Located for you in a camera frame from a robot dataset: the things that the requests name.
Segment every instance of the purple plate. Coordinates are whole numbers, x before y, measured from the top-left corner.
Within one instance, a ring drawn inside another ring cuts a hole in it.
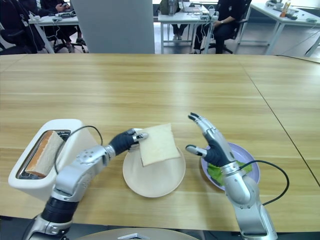
[[[238,160],[239,162],[242,162],[242,163],[248,163],[248,162],[251,162],[254,159],[254,157],[247,151],[245,150],[243,147],[237,145],[237,144],[234,144],[234,143],[231,143],[229,142],[229,145],[231,147],[231,150],[232,150],[232,153],[235,157],[236,160]],[[213,180],[211,178],[211,176],[209,175],[208,173],[208,163],[203,159],[201,158],[201,165],[202,165],[202,170],[204,171],[204,174],[206,175],[206,177],[210,180],[210,182],[212,182],[214,185],[216,185],[218,188],[220,188],[221,190],[225,190],[225,186],[220,186],[215,180]],[[252,171],[249,172],[247,174],[250,178],[252,178],[257,184],[259,183],[260,181],[260,169],[259,169],[259,166],[256,162],[252,163]]]

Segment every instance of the jeans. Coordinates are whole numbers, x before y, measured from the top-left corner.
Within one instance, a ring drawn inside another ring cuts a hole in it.
[[[172,24],[173,27],[173,34],[174,35],[180,35],[184,33],[185,28],[188,26],[188,24],[181,24],[180,28],[178,27],[178,24]]]
[[[202,40],[204,39],[204,36],[208,34],[210,24],[212,23],[203,24],[196,28],[194,49],[200,50]],[[230,23],[221,24],[220,26],[214,28],[213,35],[214,35],[215,45],[216,45],[215,47],[216,54],[223,53],[225,40],[229,39],[232,36],[234,30],[235,30],[235,26]]]

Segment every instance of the table seam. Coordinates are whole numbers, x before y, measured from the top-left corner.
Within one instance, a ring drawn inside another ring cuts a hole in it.
[[[315,174],[313,173],[313,171],[311,170],[311,168],[309,167],[307,161],[305,160],[304,156],[302,155],[302,153],[300,152],[300,150],[298,149],[297,145],[295,144],[295,142],[293,141],[293,139],[291,138],[291,136],[289,135],[289,133],[287,132],[286,128],[283,126],[283,124],[281,123],[280,119],[278,118],[278,116],[276,115],[276,113],[274,112],[274,110],[271,108],[271,106],[269,105],[268,101],[265,99],[265,97],[263,96],[263,94],[261,93],[261,91],[259,90],[259,88],[257,87],[257,85],[255,84],[255,82],[252,80],[252,78],[250,77],[250,75],[248,74],[248,72],[246,71],[245,67],[242,65],[242,63],[238,60],[239,64],[242,66],[245,74],[248,76],[248,78],[250,79],[250,81],[253,83],[254,87],[256,88],[256,90],[258,91],[258,93],[260,94],[260,96],[262,97],[262,99],[264,100],[264,102],[267,104],[268,108],[271,110],[272,114],[275,116],[276,120],[279,122],[279,124],[281,125],[282,129],[284,130],[285,134],[288,136],[289,140],[292,142],[294,148],[297,150],[298,154],[300,155],[300,157],[302,158],[302,160],[304,161],[306,167],[309,169],[311,175],[313,176],[314,180],[316,181],[316,183],[318,184],[318,186],[320,187],[320,183],[318,181],[318,179],[316,178]]]
[[[28,54],[25,54],[25,55],[24,55],[23,57],[21,57],[20,59],[14,61],[12,64],[10,64],[8,67],[6,67],[6,68],[2,71],[2,73],[5,72],[5,71],[7,71],[8,68],[10,68],[12,65],[16,64],[17,62],[19,62],[21,59],[25,58],[27,55],[28,55]]]

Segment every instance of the white toaster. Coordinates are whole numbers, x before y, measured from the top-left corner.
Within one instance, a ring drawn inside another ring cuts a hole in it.
[[[84,149],[96,146],[98,143],[91,135],[88,128],[79,130],[69,138],[69,135],[73,131],[83,126],[84,124],[78,119],[54,119],[44,124],[25,148],[11,170],[8,178],[9,185],[38,199],[47,201],[56,181],[57,173],[54,166],[49,171],[48,175],[42,178],[27,173],[25,171],[26,167],[39,147],[44,133],[49,130],[57,132],[64,140],[64,145],[56,160],[58,171],[75,160],[76,156]]]

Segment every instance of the backpack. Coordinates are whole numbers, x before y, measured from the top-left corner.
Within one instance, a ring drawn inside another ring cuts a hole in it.
[[[174,5],[175,5],[176,13],[179,12],[180,11],[179,1],[175,0]],[[169,15],[169,0],[161,0],[159,4],[159,10],[162,15]]]

